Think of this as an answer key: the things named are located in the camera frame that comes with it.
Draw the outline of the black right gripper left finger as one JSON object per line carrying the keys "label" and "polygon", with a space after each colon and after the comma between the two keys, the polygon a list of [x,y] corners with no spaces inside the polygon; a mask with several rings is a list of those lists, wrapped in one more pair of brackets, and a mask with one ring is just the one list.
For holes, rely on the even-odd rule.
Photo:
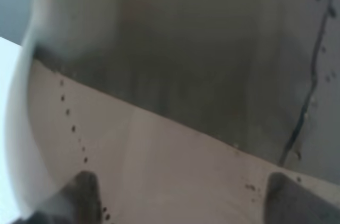
{"label": "black right gripper left finger", "polygon": [[102,223],[100,187],[95,173],[81,171],[18,223]]}

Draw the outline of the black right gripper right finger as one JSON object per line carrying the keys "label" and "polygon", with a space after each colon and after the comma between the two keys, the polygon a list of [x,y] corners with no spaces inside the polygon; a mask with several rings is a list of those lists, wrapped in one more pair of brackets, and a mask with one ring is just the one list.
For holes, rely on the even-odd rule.
{"label": "black right gripper right finger", "polygon": [[339,223],[339,208],[282,173],[268,178],[264,223]]}

